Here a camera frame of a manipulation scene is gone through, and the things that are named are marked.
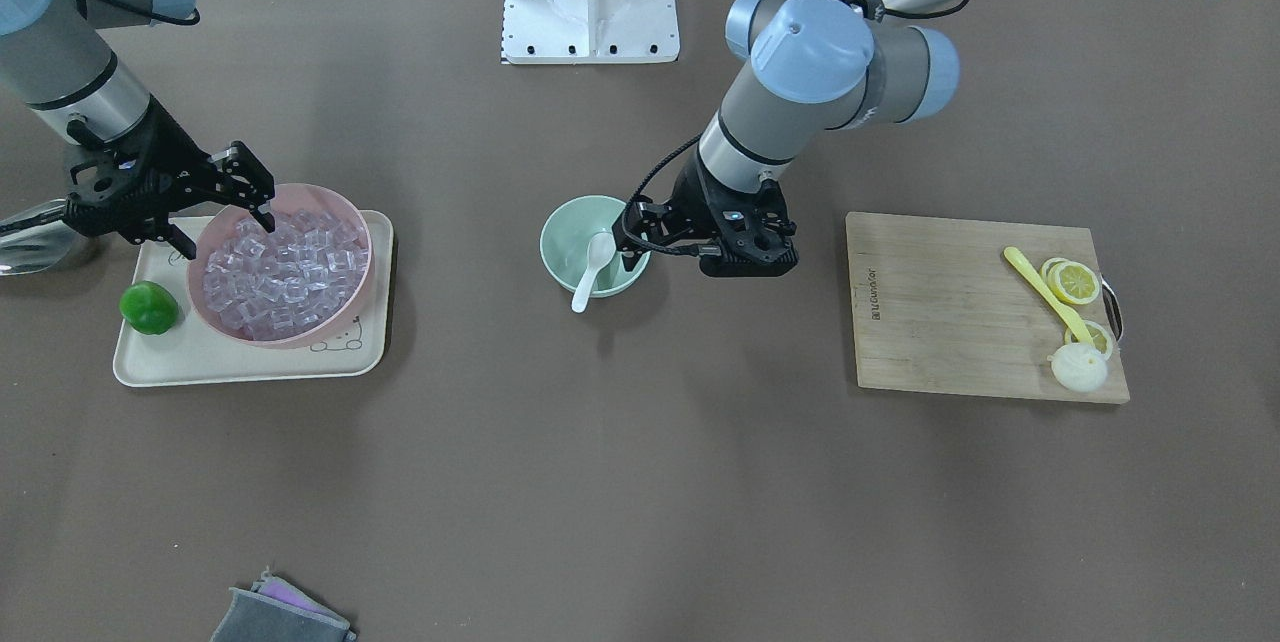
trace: mint green bowl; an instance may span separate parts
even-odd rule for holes
[[[566,290],[577,288],[579,279],[586,272],[586,244],[596,231],[611,231],[614,219],[622,214],[626,205],[622,200],[603,194],[576,197],[561,205],[543,224],[538,249],[543,254],[547,271]],[[613,254],[605,265],[591,290],[591,297],[612,297],[635,284],[636,278],[649,265],[649,254],[640,258],[631,272],[622,269],[622,254]]]

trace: pink bowl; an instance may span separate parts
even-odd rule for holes
[[[283,338],[283,340],[246,340],[238,333],[225,327],[218,315],[205,306],[204,283],[205,265],[209,263],[209,256],[224,240],[236,237],[236,224],[241,219],[248,217],[248,210],[238,208],[238,206],[228,206],[228,208],[221,210],[221,212],[209,221],[205,231],[200,233],[200,238],[196,240],[196,260],[192,260],[192,263],[187,265],[187,295],[191,299],[191,308],[196,309],[196,313],[200,315],[201,320],[205,320],[207,326],[216,329],[216,331],[230,340],[242,341],[244,345],[288,350],[293,349],[293,347],[312,345],[312,343],[324,340],[324,338],[333,338],[340,331],[340,327],[349,322],[351,315],[361,309],[374,286],[370,278],[372,276],[376,260],[374,258],[374,249],[370,246],[369,224],[365,223],[365,217],[360,214],[360,210],[349,203],[346,197],[338,194],[338,192],[326,191],[326,188],[316,185],[298,185],[298,183],[275,185],[275,200],[271,200],[271,208],[274,212],[280,214],[297,214],[303,208],[307,212],[315,214],[329,212],[334,217],[338,217],[339,221],[351,223],[352,226],[358,229],[361,242],[369,249],[369,267],[365,269],[365,276],[360,279],[360,285],[356,286],[356,293],[347,301],[347,304],[343,304],[342,309],[338,309],[333,317],[324,320],[319,327],[311,329],[310,333]]]

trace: robotic arm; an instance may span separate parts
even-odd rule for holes
[[[736,0],[726,41],[746,63],[696,146],[686,145],[692,151],[672,196],[655,205],[641,185],[613,224],[625,267],[653,251],[698,256],[713,278],[795,267],[796,226],[778,178],[819,130],[940,113],[959,82],[955,47],[940,32],[886,18],[937,17],[955,3]],[[672,247],[677,240],[705,242]]]
[[[196,246],[169,214],[215,201],[274,228],[273,176],[242,142],[205,153],[97,29],[195,23],[195,0],[0,0],[0,81],[67,139],[67,203],[0,233],[60,219],[84,237]]]

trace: bowl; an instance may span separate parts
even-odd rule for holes
[[[603,194],[575,197],[561,205],[547,223],[538,240],[543,263],[559,286],[576,290],[577,283],[586,272],[586,244],[596,231],[612,231],[613,221],[626,208],[622,200]],[[652,254],[644,254],[636,267],[627,272],[622,267],[622,254],[614,253],[605,265],[591,290],[591,297],[612,297],[626,290],[640,278],[649,265]]]
[[[378,260],[372,256],[372,249],[369,242],[369,226],[365,223],[364,215],[356,208],[356,205],[349,203],[346,197],[338,194],[334,191],[326,191],[324,187],[316,185],[301,185],[301,183],[288,183],[288,185],[275,185],[275,200],[271,200],[271,212],[275,214],[297,214],[301,210],[307,210],[312,214],[333,214],[338,217],[339,223],[348,223],[351,226],[357,229],[360,233],[360,240],[365,246],[365,249],[370,251],[369,265],[365,269],[364,276],[361,276],[360,283],[356,285],[356,292],[346,304],[340,306],[335,313],[320,322],[319,326],[310,329],[307,333],[301,333],[301,335],[294,335],[292,338],[283,338],[282,340],[248,340],[243,338],[238,331],[228,329],[224,326],[223,320],[215,311],[211,311],[205,304],[205,292],[204,292],[204,279],[205,279],[205,265],[209,263],[209,256],[214,251],[223,246],[224,240],[237,237],[236,224],[242,221],[242,219],[250,217],[248,210],[238,208],[238,206],[227,206],[221,212],[216,214],[211,219],[209,226],[205,231],[200,233],[196,240],[196,260],[192,260],[187,265],[187,295],[191,299],[191,308],[196,309],[197,317],[205,321],[215,331],[219,331],[223,336],[230,340],[242,341],[244,345],[261,347],[262,349],[276,349],[288,350],[294,349],[294,347],[307,347],[311,343],[325,340],[325,338],[333,338],[340,330],[339,327],[351,324],[352,315],[361,311],[362,306],[366,303],[372,289],[372,269],[378,263]]]

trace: white tray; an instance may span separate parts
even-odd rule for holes
[[[361,210],[369,224],[374,260],[374,290],[369,303],[340,335],[296,350],[262,350],[241,345],[215,333],[191,308],[187,260],[163,242],[145,242],[133,281],[150,279],[172,292],[182,318],[164,335],[140,335],[120,324],[115,343],[115,379],[129,388],[169,388],[175,384],[252,382],[261,379],[356,377],[376,367],[387,349],[387,315],[392,283],[390,219]],[[174,224],[195,240],[211,217],[175,217]]]

